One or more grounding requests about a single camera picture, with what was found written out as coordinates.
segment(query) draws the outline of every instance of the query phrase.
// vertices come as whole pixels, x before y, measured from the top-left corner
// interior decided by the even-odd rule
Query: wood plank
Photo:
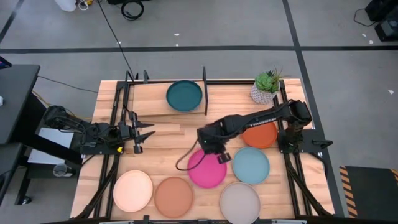
[[[140,116],[162,116],[205,112],[205,82],[195,81],[203,93],[199,106],[190,112],[179,112],[173,109],[166,100],[166,92],[173,83],[155,83],[136,85],[134,87],[134,102],[132,110]]]
[[[285,80],[288,98],[305,101],[305,95],[299,79]],[[102,81],[99,88],[98,99],[94,112],[93,121],[109,122],[113,104],[116,81]],[[196,140],[196,130],[210,122],[230,114],[249,114],[270,108],[273,105],[258,105],[250,97],[251,85],[209,85],[208,115],[203,114],[173,114],[170,116],[140,116],[139,120],[145,123],[154,123],[155,126],[142,129],[141,133],[157,131],[142,146],[144,153],[134,154],[133,143],[128,142],[125,154],[121,156],[118,177],[129,170],[142,170],[152,179],[154,189],[160,181],[170,176],[181,176],[188,179],[186,172],[175,168],[177,159],[186,153]],[[132,108],[132,91],[128,108]],[[227,143],[228,152],[231,156],[246,146],[238,136]],[[268,179],[254,188],[260,196],[262,209],[261,218],[293,218],[292,202],[290,199],[289,186],[284,165],[284,159],[279,153],[277,143],[270,148],[263,149],[270,160],[271,170]],[[79,214],[83,207],[90,201],[92,195],[98,188],[99,173],[102,165],[102,156],[89,161],[83,168],[82,174],[76,188],[75,201],[73,203],[71,217]],[[181,166],[186,166],[186,158]],[[323,166],[320,161],[311,155],[302,154],[302,164],[307,186],[320,203],[329,212],[333,213],[330,193],[328,190]],[[220,193],[230,183],[238,181],[233,175],[231,163],[228,164],[227,178],[214,189],[201,189],[192,183],[195,193],[195,201],[192,209],[180,219],[224,219],[219,208]],[[105,201],[108,194],[104,196],[101,214],[104,215]],[[299,197],[300,207],[303,208],[302,198]],[[126,213],[121,211],[115,204],[112,211],[113,220],[142,220],[143,215],[150,215],[151,219],[167,219],[157,212],[152,197],[148,206],[138,212]]]

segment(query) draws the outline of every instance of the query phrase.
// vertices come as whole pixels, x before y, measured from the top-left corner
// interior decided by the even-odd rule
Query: wooden table
[[[299,79],[285,79],[284,81],[288,99],[305,101],[302,84]],[[101,82],[93,122],[109,122],[116,83],[116,80],[103,80]],[[157,132],[142,145],[144,148],[144,153],[142,154],[133,153],[132,142],[126,144],[125,153],[120,157],[118,177],[129,170],[141,170],[151,177],[154,189],[162,180],[170,176],[178,176],[189,181],[186,172],[178,171],[175,168],[175,162],[195,142],[197,128],[229,114],[244,115],[273,106],[272,104],[255,104],[250,97],[251,87],[252,85],[208,85],[209,103],[207,116],[204,114],[179,114],[139,117],[142,122],[155,124],[154,127],[143,129],[141,133],[152,130]],[[128,108],[132,108],[132,94],[133,91],[130,91]],[[136,99],[140,93],[135,92],[134,94]],[[121,103],[119,105],[119,117],[116,118],[116,121],[120,120]],[[305,128],[312,128],[312,125],[309,124]],[[231,156],[234,156],[235,152],[244,146],[246,146],[245,143],[238,136],[230,140],[226,148]],[[271,170],[265,182],[253,186],[259,194],[262,203],[260,218],[293,218],[294,213],[283,155],[279,152],[277,143],[262,151],[269,158]],[[103,156],[95,156],[82,168],[71,217],[78,215],[97,191],[102,160]],[[309,154],[302,154],[301,160],[307,187],[326,210],[334,213],[322,163]],[[231,163],[228,163],[227,176],[224,182],[214,189],[201,189],[189,181],[195,193],[195,201],[192,209],[180,219],[224,219],[219,207],[220,193],[228,184],[237,181],[238,179],[233,174]],[[304,214],[302,194],[297,186],[296,191],[301,214]],[[105,214],[107,199],[108,193],[105,192],[101,215]],[[156,210],[153,196],[144,209],[134,213],[123,212],[114,204],[111,219],[142,220],[144,215],[150,215],[151,220],[168,219]]]

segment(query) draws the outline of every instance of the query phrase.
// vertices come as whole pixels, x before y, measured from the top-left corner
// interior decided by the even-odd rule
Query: potted succulent
[[[275,68],[256,77],[256,82],[251,88],[251,98],[260,104],[268,104],[278,94],[280,88],[280,72]]]

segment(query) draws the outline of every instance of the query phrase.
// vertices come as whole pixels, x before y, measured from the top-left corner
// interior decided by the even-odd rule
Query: concrete floor
[[[380,42],[373,27],[353,22],[354,11],[369,1],[289,0],[300,45],[370,46],[370,40],[372,46],[397,45]],[[0,30],[15,5],[14,0],[0,3]],[[141,19],[131,22],[122,18],[116,6],[103,1],[123,47],[293,46],[280,0],[152,0],[144,5]],[[364,12],[358,14],[358,20],[369,22]],[[25,0],[0,42],[0,52],[92,47],[117,47],[97,3],[87,11],[63,12],[53,0]],[[127,70],[120,52],[1,56],[15,64],[39,64],[40,75],[91,90],[98,89],[100,80],[124,78]],[[335,142],[329,151],[336,177],[341,165],[398,169],[398,52],[327,51],[304,52],[303,56],[326,138]],[[151,78],[200,78],[203,65],[208,78],[253,78],[274,65],[283,67],[286,77],[302,77],[294,51],[127,52],[126,57],[133,72],[142,74],[146,69]],[[35,90],[48,102],[81,116],[93,113],[94,93],[43,79],[38,79]],[[0,217],[13,223],[66,220],[76,180],[33,180],[28,193],[34,201],[15,206],[23,173],[17,171]],[[338,186],[343,198],[341,184]]]

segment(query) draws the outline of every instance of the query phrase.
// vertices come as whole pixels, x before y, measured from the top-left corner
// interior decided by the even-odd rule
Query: succulent
[[[266,91],[269,93],[275,93],[279,90],[278,81],[282,78],[280,72],[277,69],[269,70],[268,72],[261,73],[256,77],[257,89]]]

